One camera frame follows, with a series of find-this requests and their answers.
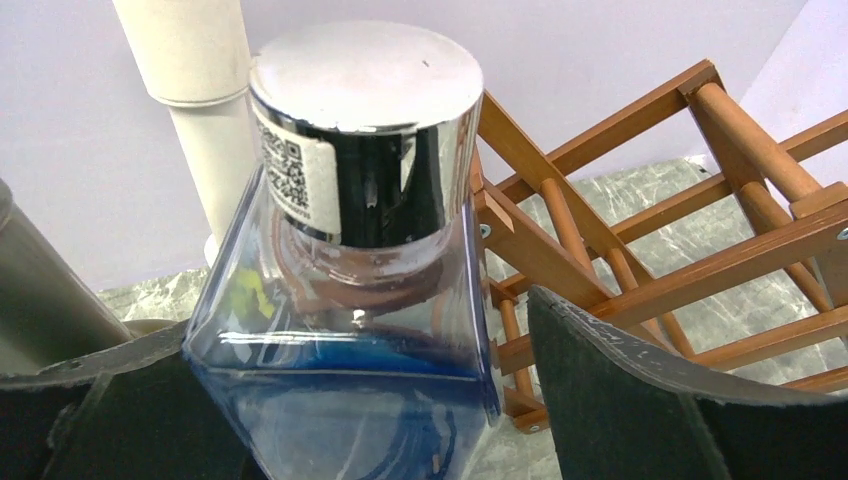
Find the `gray pipe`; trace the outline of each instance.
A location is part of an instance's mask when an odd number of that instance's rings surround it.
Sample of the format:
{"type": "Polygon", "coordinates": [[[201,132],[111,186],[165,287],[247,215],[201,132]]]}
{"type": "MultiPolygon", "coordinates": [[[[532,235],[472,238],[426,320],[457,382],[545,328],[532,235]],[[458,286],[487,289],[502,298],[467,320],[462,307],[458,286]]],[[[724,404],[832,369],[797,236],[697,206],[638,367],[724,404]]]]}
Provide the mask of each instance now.
{"type": "Polygon", "coordinates": [[[131,338],[0,179],[0,373],[32,373],[131,338]]]}

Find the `silver cap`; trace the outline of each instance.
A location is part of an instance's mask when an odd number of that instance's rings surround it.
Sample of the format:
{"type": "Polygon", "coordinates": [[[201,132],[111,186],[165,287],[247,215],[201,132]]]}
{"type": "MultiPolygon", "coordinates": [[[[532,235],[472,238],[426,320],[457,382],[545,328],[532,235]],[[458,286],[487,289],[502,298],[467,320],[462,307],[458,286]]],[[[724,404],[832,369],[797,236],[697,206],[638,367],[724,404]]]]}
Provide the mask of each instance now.
{"type": "Polygon", "coordinates": [[[271,195],[301,231],[396,246],[468,200],[483,75],[444,36],[374,21],[292,31],[256,56],[251,90],[271,195]]]}

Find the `glass bottle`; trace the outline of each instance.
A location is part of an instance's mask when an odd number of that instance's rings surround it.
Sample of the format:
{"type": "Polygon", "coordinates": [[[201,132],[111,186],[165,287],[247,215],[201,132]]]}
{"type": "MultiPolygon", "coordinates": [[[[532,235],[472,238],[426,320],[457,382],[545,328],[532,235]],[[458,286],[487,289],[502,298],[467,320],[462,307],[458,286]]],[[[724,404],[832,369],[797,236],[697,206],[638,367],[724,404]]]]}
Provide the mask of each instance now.
{"type": "Polygon", "coordinates": [[[262,165],[183,350],[275,479],[460,479],[500,415],[469,169],[483,93],[427,30],[343,22],[255,58],[262,165]]]}

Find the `white label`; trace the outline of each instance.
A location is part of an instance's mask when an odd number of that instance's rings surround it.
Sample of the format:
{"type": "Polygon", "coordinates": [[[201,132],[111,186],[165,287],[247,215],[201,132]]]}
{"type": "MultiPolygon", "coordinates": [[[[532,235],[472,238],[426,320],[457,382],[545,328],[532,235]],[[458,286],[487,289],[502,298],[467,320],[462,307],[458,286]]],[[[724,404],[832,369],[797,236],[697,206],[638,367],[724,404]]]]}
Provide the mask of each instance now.
{"type": "Polygon", "coordinates": [[[336,149],[290,132],[256,111],[271,196],[287,214],[315,230],[342,232],[336,149]]]}

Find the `white wall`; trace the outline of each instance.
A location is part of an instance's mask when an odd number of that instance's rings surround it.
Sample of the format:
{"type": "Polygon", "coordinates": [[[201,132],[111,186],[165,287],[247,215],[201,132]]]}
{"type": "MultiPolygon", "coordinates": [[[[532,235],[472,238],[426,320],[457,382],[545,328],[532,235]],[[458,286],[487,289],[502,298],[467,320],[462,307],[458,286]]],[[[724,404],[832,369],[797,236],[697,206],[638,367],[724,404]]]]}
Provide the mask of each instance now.
{"type": "MultiPolygon", "coordinates": [[[[741,105],[778,141],[848,109],[848,2],[809,0],[741,105]]],[[[827,186],[848,182],[846,160],[843,143],[807,160],[804,168],[827,186]]]]}
{"type": "MultiPolygon", "coordinates": [[[[388,19],[440,31],[544,150],[704,57],[745,92],[804,0],[249,0],[254,49],[299,24],[388,19]]],[[[94,288],[203,263],[209,234],[165,108],[148,98],[109,0],[0,2],[0,176],[94,288]]],[[[680,116],[579,176],[685,155],[680,116]]],[[[486,171],[509,173],[484,151],[486,171]]]]}

